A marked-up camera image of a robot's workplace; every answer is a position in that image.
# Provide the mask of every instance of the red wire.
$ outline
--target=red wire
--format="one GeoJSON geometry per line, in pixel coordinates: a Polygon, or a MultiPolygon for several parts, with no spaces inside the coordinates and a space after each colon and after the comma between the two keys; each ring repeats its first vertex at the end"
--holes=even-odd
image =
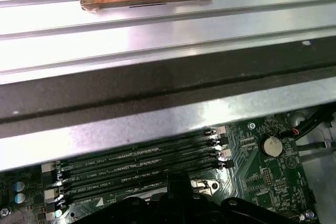
{"type": "Polygon", "coordinates": [[[294,136],[300,135],[300,132],[296,128],[292,128],[294,136]]]}

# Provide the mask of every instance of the mounting hole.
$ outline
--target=mounting hole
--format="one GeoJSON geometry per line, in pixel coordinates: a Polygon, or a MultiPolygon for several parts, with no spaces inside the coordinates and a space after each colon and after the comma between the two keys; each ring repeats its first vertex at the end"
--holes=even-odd
{"type": "Polygon", "coordinates": [[[211,187],[212,187],[212,189],[216,190],[216,189],[218,188],[218,185],[217,185],[217,183],[213,183],[213,184],[211,185],[211,187]]]}

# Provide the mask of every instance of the black wire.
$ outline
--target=black wire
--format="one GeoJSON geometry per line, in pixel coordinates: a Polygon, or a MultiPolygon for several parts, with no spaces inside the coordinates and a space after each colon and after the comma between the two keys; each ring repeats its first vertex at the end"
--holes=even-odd
{"type": "Polygon", "coordinates": [[[325,142],[298,145],[297,147],[298,147],[298,151],[300,151],[300,152],[326,148],[325,142]]]}
{"type": "Polygon", "coordinates": [[[307,135],[323,121],[330,119],[330,117],[332,117],[332,114],[335,111],[336,111],[336,103],[323,105],[311,117],[304,120],[296,127],[296,129],[300,132],[300,134],[294,137],[295,141],[307,135]]]}

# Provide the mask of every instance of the cable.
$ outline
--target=cable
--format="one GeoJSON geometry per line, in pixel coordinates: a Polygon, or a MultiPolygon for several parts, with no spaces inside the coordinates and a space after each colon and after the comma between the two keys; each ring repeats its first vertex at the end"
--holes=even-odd
{"type": "Polygon", "coordinates": [[[298,147],[298,151],[300,151],[300,152],[326,148],[325,142],[298,145],[297,147],[298,147]]]}
{"type": "Polygon", "coordinates": [[[295,141],[307,135],[323,121],[332,121],[336,112],[336,103],[322,105],[311,117],[289,131],[280,132],[280,137],[294,137],[295,141]]]}

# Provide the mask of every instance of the reflective metal surface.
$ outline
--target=reflective metal surface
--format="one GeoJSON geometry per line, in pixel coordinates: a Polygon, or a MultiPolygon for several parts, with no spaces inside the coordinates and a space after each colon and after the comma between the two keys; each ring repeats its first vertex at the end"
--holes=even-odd
{"type": "Polygon", "coordinates": [[[336,0],[191,1],[97,13],[77,0],[0,6],[7,59],[0,83],[336,35],[336,0]]]}
{"type": "MultiPolygon", "coordinates": [[[[336,140],[336,120],[331,122],[332,128],[321,124],[298,144],[308,144],[336,140]]],[[[306,172],[309,187],[314,191],[317,201],[316,210],[322,224],[334,224],[336,219],[336,152],[329,149],[301,152],[301,160],[306,172]]]]}
{"type": "MultiPolygon", "coordinates": [[[[291,111],[335,100],[336,77],[3,138],[1,141],[4,144],[0,148],[0,170],[105,150],[184,133],[209,125],[291,111]]],[[[21,127],[20,122],[16,123],[16,127],[21,127]]]]}

